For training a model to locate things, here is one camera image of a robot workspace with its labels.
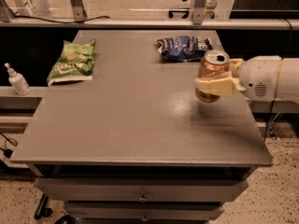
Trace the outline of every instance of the terrazzo floor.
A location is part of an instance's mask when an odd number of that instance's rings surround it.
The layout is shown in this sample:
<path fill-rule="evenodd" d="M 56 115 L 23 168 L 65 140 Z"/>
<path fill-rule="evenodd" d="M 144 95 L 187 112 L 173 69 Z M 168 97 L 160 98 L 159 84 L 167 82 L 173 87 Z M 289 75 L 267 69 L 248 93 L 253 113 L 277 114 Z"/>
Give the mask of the terrazzo floor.
<path fill-rule="evenodd" d="M 7 137 L 19 140 L 28 119 L 30 117 L 11 119 L 0 116 L 0 128 Z M 277 139 L 268 136 L 265 142 L 274 165 L 255 171 L 248 179 L 247 190 L 233 203 L 226 203 L 225 212 L 216 221 L 210 221 L 210 224 L 299 223 L 298 120 L 299 115 L 282 117 L 276 125 Z M 264 123 L 257 120 L 257 124 L 263 133 Z M 1 146 L 3 143 L 4 138 L 0 137 Z M 13 166 L 9 159 L 5 162 Z M 52 208 L 53 214 L 35 220 L 34 214 L 41 195 L 41 191 L 34 187 L 33 178 L 0 175 L 0 223 L 55 223 L 65 215 L 62 202 L 49 200 L 48 207 Z"/>

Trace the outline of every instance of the lotion bottle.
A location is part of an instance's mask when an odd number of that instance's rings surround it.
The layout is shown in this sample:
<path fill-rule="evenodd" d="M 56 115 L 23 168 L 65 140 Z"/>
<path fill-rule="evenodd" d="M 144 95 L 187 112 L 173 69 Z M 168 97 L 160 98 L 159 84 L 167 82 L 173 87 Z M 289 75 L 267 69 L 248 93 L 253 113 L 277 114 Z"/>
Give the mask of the lotion bottle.
<path fill-rule="evenodd" d="M 24 78 L 24 76 L 20 73 L 17 73 L 13 68 L 10 68 L 9 63 L 5 63 L 5 67 L 9 73 L 9 83 L 12 87 L 16 90 L 19 95 L 26 95 L 28 94 L 31 89 Z"/>

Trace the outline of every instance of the desk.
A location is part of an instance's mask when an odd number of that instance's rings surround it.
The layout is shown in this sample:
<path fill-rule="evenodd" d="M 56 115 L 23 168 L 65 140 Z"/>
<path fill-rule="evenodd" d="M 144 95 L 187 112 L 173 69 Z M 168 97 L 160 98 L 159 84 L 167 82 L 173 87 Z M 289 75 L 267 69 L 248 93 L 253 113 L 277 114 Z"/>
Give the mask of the desk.
<path fill-rule="evenodd" d="M 75 42 L 97 40 L 93 81 L 46 90 L 11 160 L 29 165 L 36 186 L 72 215 L 215 219 L 271 165 L 242 95 L 201 103 L 199 63 L 161 57 L 156 40 L 171 35 L 221 48 L 213 31 L 80 31 Z"/>

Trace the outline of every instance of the white bottle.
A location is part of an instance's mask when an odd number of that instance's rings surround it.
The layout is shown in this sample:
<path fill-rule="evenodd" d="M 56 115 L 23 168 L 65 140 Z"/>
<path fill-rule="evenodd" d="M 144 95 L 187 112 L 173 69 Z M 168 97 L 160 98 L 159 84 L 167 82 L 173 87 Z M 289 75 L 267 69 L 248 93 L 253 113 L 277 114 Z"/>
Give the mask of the white bottle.
<path fill-rule="evenodd" d="M 20 73 L 17 73 L 14 69 L 10 68 L 8 63 L 5 63 L 5 67 L 7 68 L 7 71 L 9 73 L 8 81 L 16 90 L 16 92 L 19 95 L 28 94 L 31 91 L 31 89 L 24 76 Z"/>

